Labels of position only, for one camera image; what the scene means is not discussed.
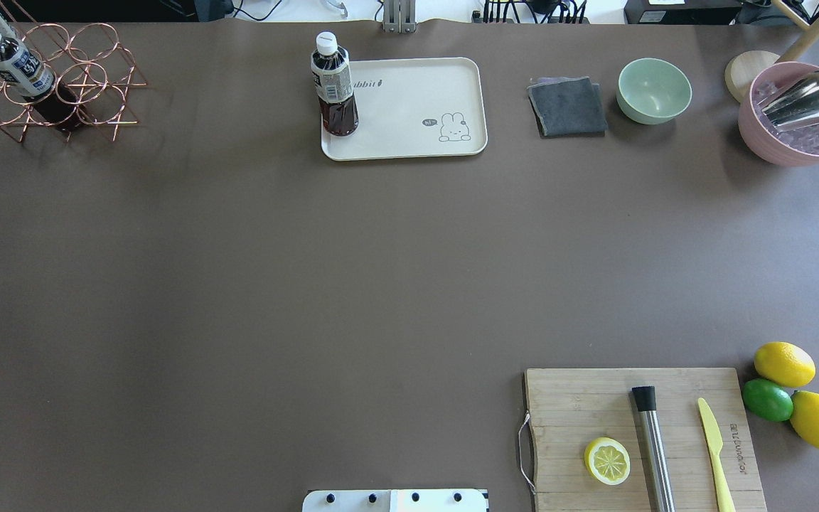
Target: wooden stand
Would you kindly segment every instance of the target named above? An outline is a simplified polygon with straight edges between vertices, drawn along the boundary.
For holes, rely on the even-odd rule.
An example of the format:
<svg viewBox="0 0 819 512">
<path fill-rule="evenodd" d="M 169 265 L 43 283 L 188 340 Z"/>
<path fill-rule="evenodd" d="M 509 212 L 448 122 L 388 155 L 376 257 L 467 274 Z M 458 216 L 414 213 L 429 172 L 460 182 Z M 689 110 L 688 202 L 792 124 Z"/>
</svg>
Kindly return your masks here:
<svg viewBox="0 0 819 512">
<path fill-rule="evenodd" d="M 802 36 L 792 43 L 792 46 L 789 46 L 782 56 L 763 50 L 751 50 L 732 58 L 732 61 L 725 67 L 725 85 L 732 97 L 739 103 L 744 100 L 751 81 L 761 71 L 776 62 L 798 60 L 819 39 L 819 17 L 817 21 L 808 25 L 796 12 L 784 4 L 783 0 L 773 0 L 773 5 L 802 29 Z"/>
</svg>

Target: dark liquid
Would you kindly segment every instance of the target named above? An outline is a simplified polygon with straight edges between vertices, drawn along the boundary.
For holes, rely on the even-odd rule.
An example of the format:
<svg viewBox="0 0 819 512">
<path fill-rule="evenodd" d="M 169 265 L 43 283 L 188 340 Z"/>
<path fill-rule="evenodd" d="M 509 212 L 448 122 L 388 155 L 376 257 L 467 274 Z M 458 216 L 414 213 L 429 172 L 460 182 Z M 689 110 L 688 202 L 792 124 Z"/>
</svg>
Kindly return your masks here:
<svg viewBox="0 0 819 512">
<path fill-rule="evenodd" d="M 58 85 L 58 94 L 56 96 L 56 91 L 52 91 L 52 94 L 39 100 L 36 103 L 33 103 L 32 97 L 25 97 L 25 100 L 33 103 L 33 110 L 43 117 L 48 123 L 56 123 L 53 127 L 59 131 L 68 133 L 79 129 L 79 127 L 84 126 L 84 123 L 81 121 L 81 114 L 79 114 L 80 110 L 84 109 L 84 106 L 78 105 L 69 105 L 61 100 L 61 98 L 65 98 L 65 100 L 69 101 L 77 101 L 77 96 L 75 96 L 75 92 L 68 88 L 68 85 L 62 84 L 59 82 Z"/>
<path fill-rule="evenodd" d="M 358 126 L 358 111 L 355 110 L 355 96 L 350 96 L 342 103 L 328 103 L 318 98 L 321 103 L 321 120 L 324 129 L 331 135 L 350 135 Z"/>
<path fill-rule="evenodd" d="M 333 55 L 321 55 L 318 52 L 312 54 L 316 67 L 321 69 L 337 69 L 343 64 L 347 51 L 338 48 Z M 355 109 L 355 96 L 350 96 L 345 101 L 339 103 L 328 103 L 322 98 L 318 98 L 321 105 L 321 121 L 324 129 L 331 135 L 343 137 L 350 135 L 358 127 L 358 111 Z"/>
<path fill-rule="evenodd" d="M 0 41 L 0 62 L 12 58 L 21 49 L 20 43 L 12 38 L 2 38 Z M 84 126 L 78 113 L 84 106 L 75 106 L 60 100 L 64 97 L 68 101 L 77 101 L 74 91 L 67 85 L 59 83 L 58 95 L 55 90 L 49 90 L 35 97 L 23 97 L 31 103 L 35 110 L 47 123 L 53 123 L 55 129 L 68 133 Z"/>
</svg>

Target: pink bowl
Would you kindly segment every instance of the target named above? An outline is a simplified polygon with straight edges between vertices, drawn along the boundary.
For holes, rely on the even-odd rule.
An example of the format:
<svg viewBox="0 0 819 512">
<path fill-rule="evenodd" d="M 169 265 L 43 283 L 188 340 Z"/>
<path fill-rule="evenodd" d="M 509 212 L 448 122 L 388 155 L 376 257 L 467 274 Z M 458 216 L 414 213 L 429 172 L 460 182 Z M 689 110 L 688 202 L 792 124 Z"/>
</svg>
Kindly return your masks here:
<svg viewBox="0 0 819 512">
<path fill-rule="evenodd" d="M 773 82 L 777 88 L 787 87 L 798 78 L 817 69 L 819 69 L 817 65 L 804 62 L 780 62 L 761 71 L 760 75 L 757 75 L 757 78 L 751 82 L 751 88 L 738 109 L 738 130 L 741 131 L 742 139 L 747 143 L 748 148 L 760 158 L 781 166 L 805 166 L 819 163 L 819 155 L 794 149 L 771 135 L 761 123 L 759 114 L 754 112 L 754 105 L 751 103 L 751 101 L 764 100 L 763 97 L 754 94 L 759 84 Z"/>
</svg>

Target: metal handle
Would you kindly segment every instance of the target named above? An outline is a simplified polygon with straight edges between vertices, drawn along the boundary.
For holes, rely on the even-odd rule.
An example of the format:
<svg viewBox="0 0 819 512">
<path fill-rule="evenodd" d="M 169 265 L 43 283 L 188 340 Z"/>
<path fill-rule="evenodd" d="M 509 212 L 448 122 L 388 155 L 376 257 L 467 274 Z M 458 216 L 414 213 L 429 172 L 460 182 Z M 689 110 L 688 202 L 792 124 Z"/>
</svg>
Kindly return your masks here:
<svg viewBox="0 0 819 512">
<path fill-rule="evenodd" d="M 650 458 L 650 468 L 653 470 L 653 491 L 656 495 L 656 508 L 659 512 L 675 512 L 675 502 L 672 496 L 672 483 L 669 481 L 669 469 L 665 463 L 663 450 L 663 433 L 659 428 L 659 419 L 656 411 L 640 412 L 643 419 L 643 439 Z"/>
<path fill-rule="evenodd" d="M 520 461 L 520 474 L 523 474 L 523 478 L 526 480 L 527 485 L 530 486 L 530 493 L 533 496 L 536 496 L 536 485 L 532 482 L 529 476 L 526 474 L 526 470 L 523 469 L 523 428 L 526 425 L 530 424 L 530 411 L 526 412 L 526 415 L 523 416 L 523 425 L 517 430 L 517 460 Z"/>
</svg>

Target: green bowl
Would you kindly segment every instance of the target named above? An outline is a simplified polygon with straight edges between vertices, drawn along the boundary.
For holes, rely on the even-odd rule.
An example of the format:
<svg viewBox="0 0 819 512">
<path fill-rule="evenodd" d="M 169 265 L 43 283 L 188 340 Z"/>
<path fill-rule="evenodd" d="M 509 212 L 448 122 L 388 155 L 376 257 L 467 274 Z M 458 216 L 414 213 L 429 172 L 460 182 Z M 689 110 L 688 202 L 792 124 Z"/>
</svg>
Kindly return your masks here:
<svg viewBox="0 0 819 512">
<path fill-rule="evenodd" d="M 616 96 L 625 116 L 644 125 L 658 125 L 691 104 L 691 82 L 669 62 L 639 58 L 621 69 Z"/>
</svg>

